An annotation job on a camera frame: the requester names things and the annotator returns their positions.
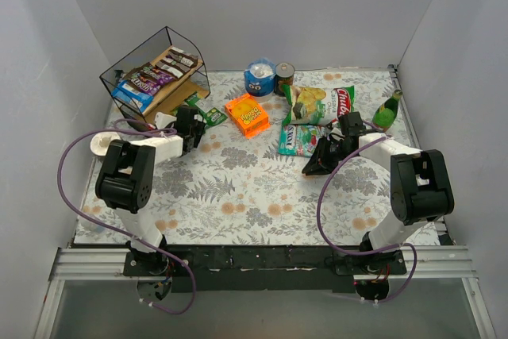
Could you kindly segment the green Spring candy bag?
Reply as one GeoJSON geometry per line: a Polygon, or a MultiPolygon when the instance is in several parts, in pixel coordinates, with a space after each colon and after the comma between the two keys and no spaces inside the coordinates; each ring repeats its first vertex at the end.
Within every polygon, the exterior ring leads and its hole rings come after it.
{"type": "Polygon", "coordinates": [[[223,112],[213,106],[208,98],[202,98],[198,92],[186,98],[185,103],[198,109],[208,127],[218,126],[227,120],[223,112]]]}

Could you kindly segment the brown chocolate bar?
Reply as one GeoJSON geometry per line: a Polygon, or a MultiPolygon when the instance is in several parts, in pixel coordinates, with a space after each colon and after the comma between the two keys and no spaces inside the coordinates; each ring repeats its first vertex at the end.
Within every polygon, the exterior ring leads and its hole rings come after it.
{"type": "Polygon", "coordinates": [[[175,46],[171,46],[167,51],[166,57],[170,60],[173,60],[177,63],[183,64],[188,68],[193,68],[198,65],[198,57],[192,55],[180,48],[175,46]]]}
{"type": "Polygon", "coordinates": [[[181,67],[177,64],[169,63],[164,60],[157,62],[156,66],[160,70],[167,72],[170,76],[172,76],[175,79],[181,79],[189,72],[189,69],[187,67],[181,67]]]}

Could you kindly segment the orange candy box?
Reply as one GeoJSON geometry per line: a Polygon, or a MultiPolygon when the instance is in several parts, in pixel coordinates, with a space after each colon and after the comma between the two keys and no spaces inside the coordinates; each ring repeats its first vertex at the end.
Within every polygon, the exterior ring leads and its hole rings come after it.
{"type": "Polygon", "coordinates": [[[227,102],[225,113],[248,139],[271,127],[267,112],[250,94],[227,102]]]}

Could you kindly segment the teal Fox's candy bag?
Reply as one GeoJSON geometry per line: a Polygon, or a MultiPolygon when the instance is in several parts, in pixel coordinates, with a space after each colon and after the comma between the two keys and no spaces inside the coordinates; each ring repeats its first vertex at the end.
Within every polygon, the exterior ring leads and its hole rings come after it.
{"type": "Polygon", "coordinates": [[[285,125],[279,136],[278,153],[284,156],[311,157],[326,127],[316,125],[285,125]]]}

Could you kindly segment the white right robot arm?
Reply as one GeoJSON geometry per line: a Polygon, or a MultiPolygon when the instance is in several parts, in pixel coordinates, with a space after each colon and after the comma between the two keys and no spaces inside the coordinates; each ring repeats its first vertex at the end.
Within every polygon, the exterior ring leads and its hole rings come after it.
{"type": "Polygon", "coordinates": [[[454,198],[445,158],[436,149],[422,151],[400,144],[365,122],[360,113],[340,116],[321,137],[303,175],[327,175],[317,201],[317,228],[325,242],[346,256],[373,256],[399,249],[429,222],[450,214],[454,198]],[[333,177],[350,159],[362,156],[390,172],[391,212],[360,243],[359,250],[339,248],[321,224],[321,205],[333,177]]]}

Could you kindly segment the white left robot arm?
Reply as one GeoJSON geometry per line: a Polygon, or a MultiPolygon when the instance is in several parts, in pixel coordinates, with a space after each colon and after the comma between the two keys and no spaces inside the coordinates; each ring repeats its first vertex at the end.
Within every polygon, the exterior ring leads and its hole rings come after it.
{"type": "Polygon", "coordinates": [[[136,252],[155,252],[165,242],[154,217],[145,209],[152,193],[155,166],[197,148],[206,123],[198,108],[181,106],[170,127],[175,130],[174,135],[111,141],[95,185],[96,196],[121,219],[132,237],[130,247],[136,252]]]}

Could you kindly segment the purple M&M's candy bag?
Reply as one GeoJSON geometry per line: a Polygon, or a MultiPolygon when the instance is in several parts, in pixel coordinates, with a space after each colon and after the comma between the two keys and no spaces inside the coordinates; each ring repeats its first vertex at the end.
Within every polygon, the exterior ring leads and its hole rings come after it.
{"type": "Polygon", "coordinates": [[[143,93],[150,95],[157,94],[162,87],[168,84],[168,83],[158,84],[156,82],[151,81],[150,79],[144,78],[143,76],[139,75],[135,75],[133,78],[127,80],[130,81],[132,85],[134,85],[143,93]]]}

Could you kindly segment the brown M&M's candy bag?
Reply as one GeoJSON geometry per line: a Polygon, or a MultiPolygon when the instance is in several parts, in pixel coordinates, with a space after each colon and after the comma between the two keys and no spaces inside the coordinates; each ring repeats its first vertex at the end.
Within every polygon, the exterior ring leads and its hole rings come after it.
{"type": "Polygon", "coordinates": [[[131,79],[135,75],[143,76],[158,84],[166,84],[175,81],[175,77],[173,77],[172,74],[150,63],[135,67],[124,75],[123,79],[131,79]]]}

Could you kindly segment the blue wafer bar wrapper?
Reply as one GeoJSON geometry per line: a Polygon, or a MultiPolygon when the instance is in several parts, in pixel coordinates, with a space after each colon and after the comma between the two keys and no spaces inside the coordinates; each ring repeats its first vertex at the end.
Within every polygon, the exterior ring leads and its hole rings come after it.
{"type": "Polygon", "coordinates": [[[139,91],[128,80],[122,80],[112,91],[112,96],[132,108],[137,108],[141,113],[146,111],[153,100],[150,94],[139,91]]]}

